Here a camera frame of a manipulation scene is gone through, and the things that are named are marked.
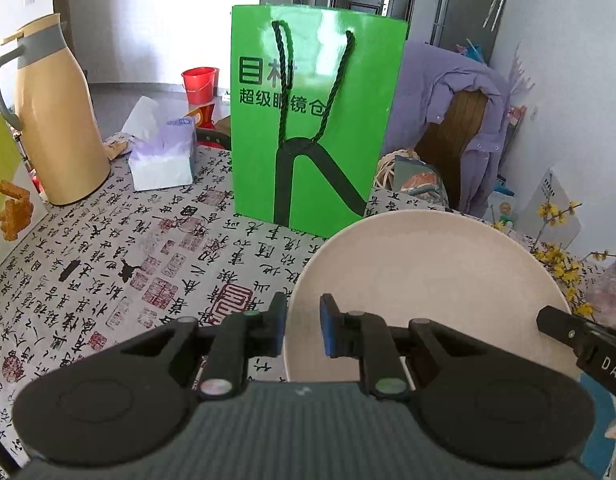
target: green paper bag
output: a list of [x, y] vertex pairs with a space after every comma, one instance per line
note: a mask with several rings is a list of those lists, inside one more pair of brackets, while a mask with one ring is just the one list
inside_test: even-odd
[[363, 217], [406, 32], [350, 10], [232, 8], [237, 213], [323, 237]]

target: poster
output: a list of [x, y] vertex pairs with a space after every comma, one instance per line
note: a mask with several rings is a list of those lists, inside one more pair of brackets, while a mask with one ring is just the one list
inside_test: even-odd
[[0, 116], [0, 263], [46, 213], [10, 128]]

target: thermos lid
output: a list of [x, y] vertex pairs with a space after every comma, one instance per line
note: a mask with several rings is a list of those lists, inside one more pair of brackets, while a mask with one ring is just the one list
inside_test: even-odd
[[45, 28], [52, 27], [53, 25], [60, 24], [60, 15], [57, 14], [48, 14], [46, 16], [42, 16], [41, 18], [37, 18], [32, 22], [25, 24], [21, 27], [17, 32], [8, 36], [8, 38], [4, 38], [2, 40], [2, 45], [6, 43], [10, 43], [13, 40], [20, 40], [21, 38], [25, 38], [27, 36], [31, 36], [40, 30], [44, 30]]

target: white tissue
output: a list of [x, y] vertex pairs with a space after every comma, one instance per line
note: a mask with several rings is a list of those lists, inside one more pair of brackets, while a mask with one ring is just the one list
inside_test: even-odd
[[141, 96], [121, 131], [136, 139], [150, 140], [159, 133], [159, 124], [159, 103], [149, 97]]

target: tablecloth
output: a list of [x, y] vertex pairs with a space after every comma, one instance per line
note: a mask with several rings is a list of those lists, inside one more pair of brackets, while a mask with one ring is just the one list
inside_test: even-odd
[[[101, 189], [51, 207], [1, 265], [0, 439], [19, 463], [10, 414], [31, 380], [177, 317], [218, 324], [292, 293], [324, 238], [236, 214], [230, 173], [230, 152], [198, 147], [191, 186], [134, 192], [117, 159]], [[444, 209], [379, 189], [366, 215], [408, 208]], [[248, 374], [286, 380], [281, 357]]]

